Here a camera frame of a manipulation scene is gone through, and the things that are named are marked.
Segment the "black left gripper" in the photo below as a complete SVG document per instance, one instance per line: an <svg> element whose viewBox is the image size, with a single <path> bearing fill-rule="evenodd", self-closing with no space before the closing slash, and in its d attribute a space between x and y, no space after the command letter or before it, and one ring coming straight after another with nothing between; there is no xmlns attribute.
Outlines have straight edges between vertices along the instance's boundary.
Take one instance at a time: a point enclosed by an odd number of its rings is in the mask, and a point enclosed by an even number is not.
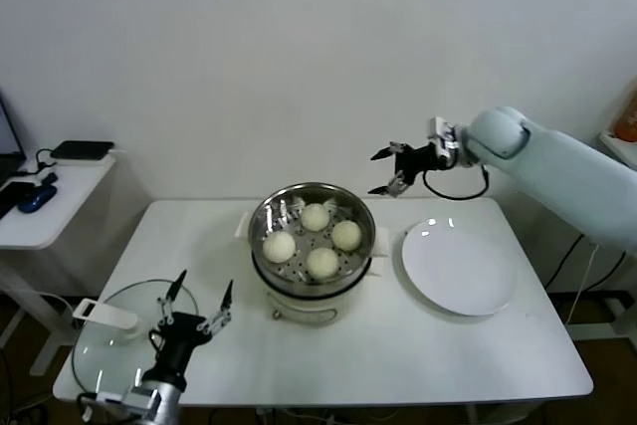
<svg viewBox="0 0 637 425"><path fill-rule="evenodd" d="M194 349L209 342L208 334L219 333L232 320L231 280L218 312L207 319L175 311L173 305L181 290L187 271L183 270L163 297L157 299L160 311L158 328L150 336L159 336L161 344L155 346L155 363L142 375L142 381L163 382L175 388L185 388L185 371Z"/></svg>

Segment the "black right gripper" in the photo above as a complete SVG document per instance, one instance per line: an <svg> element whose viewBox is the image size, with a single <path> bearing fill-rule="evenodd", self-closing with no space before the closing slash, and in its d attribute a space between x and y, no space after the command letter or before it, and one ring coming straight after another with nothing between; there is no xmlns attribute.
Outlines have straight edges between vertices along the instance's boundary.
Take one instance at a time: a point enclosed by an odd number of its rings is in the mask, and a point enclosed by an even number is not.
<svg viewBox="0 0 637 425"><path fill-rule="evenodd" d="M384 159L393 155L395 175L386 185L370 189L369 195L402 195L413 185L419 173L446 169L445 158L437 154L433 144L414 148L407 143L391 141L371 158Z"/></svg>

